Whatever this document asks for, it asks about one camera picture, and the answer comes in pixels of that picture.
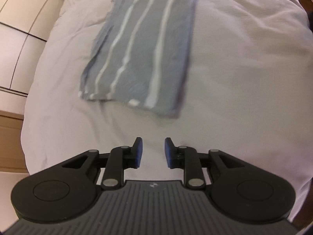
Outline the grey white striped shirt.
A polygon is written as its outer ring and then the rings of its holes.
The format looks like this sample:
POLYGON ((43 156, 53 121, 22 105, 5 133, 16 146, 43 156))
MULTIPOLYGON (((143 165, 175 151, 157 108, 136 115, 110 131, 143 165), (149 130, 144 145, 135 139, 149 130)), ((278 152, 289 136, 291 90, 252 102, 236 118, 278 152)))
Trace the grey white striped shirt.
POLYGON ((175 117, 183 98, 195 0, 113 0, 79 96, 175 117))

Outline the wooden bedside furniture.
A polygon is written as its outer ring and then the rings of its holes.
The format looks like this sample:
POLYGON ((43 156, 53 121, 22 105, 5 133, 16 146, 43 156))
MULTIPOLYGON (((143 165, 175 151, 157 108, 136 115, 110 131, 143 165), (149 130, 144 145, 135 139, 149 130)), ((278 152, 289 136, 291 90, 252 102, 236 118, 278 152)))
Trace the wooden bedside furniture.
POLYGON ((23 115, 1 111, 1 171, 28 173, 21 146, 23 115))

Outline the white bed duvet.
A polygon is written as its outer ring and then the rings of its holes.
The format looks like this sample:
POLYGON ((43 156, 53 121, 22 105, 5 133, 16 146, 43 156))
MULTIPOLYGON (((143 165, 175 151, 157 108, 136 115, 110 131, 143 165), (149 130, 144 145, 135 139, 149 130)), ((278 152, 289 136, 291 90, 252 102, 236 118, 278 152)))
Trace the white bed duvet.
POLYGON ((312 179, 312 32, 298 0, 197 0, 191 64, 177 119, 78 96, 112 0, 64 0, 24 111, 21 145, 35 174, 89 149, 143 138, 126 179, 177 180, 164 140, 219 149, 286 179, 299 213, 312 179))

